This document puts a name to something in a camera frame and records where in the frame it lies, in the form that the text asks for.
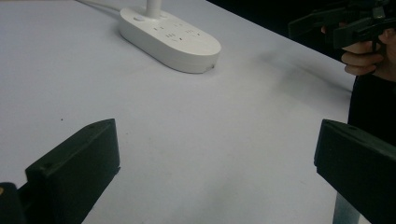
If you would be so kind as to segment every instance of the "hand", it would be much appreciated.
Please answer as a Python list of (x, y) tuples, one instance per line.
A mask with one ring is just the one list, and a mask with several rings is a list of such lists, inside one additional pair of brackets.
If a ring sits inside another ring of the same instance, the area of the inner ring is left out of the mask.
[(346, 53), (341, 61), (346, 64), (347, 73), (361, 76), (371, 73), (396, 82), (396, 33), (394, 29), (387, 29), (379, 40), (384, 45), (377, 44), (376, 52), (373, 52), (372, 41), (355, 43), (343, 48)]

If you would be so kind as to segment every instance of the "electrical outlet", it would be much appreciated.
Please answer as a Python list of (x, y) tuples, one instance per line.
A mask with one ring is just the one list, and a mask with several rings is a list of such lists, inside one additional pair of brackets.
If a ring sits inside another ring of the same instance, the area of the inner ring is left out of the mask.
[(221, 50), (213, 36), (164, 11), (153, 19), (146, 16), (144, 7), (125, 7), (120, 11), (119, 28), (126, 40), (181, 72), (210, 70)]

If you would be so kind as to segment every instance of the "white table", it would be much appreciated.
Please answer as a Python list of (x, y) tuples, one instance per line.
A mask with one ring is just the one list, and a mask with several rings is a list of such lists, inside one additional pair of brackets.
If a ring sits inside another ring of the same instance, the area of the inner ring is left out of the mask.
[(0, 3), (0, 181), (20, 187), (32, 162), (114, 118), (121, 170), (84, 223), (332, 223), (314, 153), (323, 119), (347, 121), (353, 77), (205, 0), (163, 10), (220, 42), (213, 70), (158, 63), (110, 10)]

